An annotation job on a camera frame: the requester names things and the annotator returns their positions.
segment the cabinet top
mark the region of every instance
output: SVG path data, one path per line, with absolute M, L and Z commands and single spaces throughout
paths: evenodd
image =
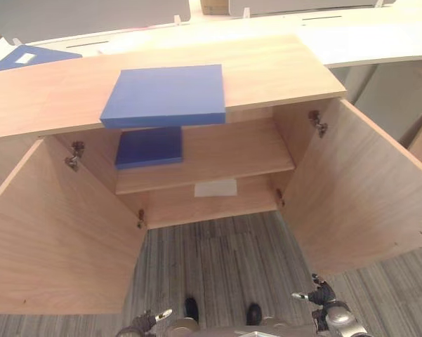
M 295 36 L 99 55 L 0 72 L 0 138 L 100 128 L 121 70 L 221 64 L 228 112 L 343 95 Z

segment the striped carpet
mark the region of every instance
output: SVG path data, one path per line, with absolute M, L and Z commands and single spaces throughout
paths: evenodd
M 0 315 L 0 337 L 108 337 L 145 310 L 182 316 L 197 299 L 202 328 L 240 325 L 249 303 L 293 325 L 312 323 L 312 306 L 290 298 L 313 289 L 300 249 L 276 212 L 150 230 L 120 315 Z M 376 337 L 422 337 L 422 249 L 331 277 Z

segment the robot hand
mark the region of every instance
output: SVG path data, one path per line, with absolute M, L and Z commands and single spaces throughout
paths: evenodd
M 292 293 L 292 297 L 323 307 L 312 312 L 317 333 L 329 331 L 331 336 L 337 337 L 371 337 L 346 303 L 337 300 L 336 293 L 325 280 L 316 274 L 312 274 L 312 279 L 317 285 L 317 290 L 310 293 Z
M 147 332 L 150 331 L 157 322 L 170 316 L 171 313 L 172 309 L 168 309 L 158 315 L 151 315 L 150 312 L 146 312 L 144 315 L 137 316 L 135 319 L 133 319 L 131 325 L 120 330 L 116 337 L 155 337 L 154 334 Z

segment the blue box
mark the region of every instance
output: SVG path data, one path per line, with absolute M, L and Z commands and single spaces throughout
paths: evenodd
M 115 166 L 118 170 L 183 161 L 180 126 L 123 132 Z
M 122 70 L 100 120 L 106 128 L 224 124 L 225 113 L 221 65 L 199 65 Z

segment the cabinet door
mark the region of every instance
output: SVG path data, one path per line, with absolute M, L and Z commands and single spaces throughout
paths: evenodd
M 289 121 L 312 128 L 300 113 Z M 334 274 L 421 247 L 422 163 L 345 100 L 321 116 L 322 138 L 315 131 L 302 153 L 289 146 L 299 160 L 280 208 L 310 268 Z
M 146 229 L 70 156 L 37 140 L 0 187 L 0 313 L 121 312 Z

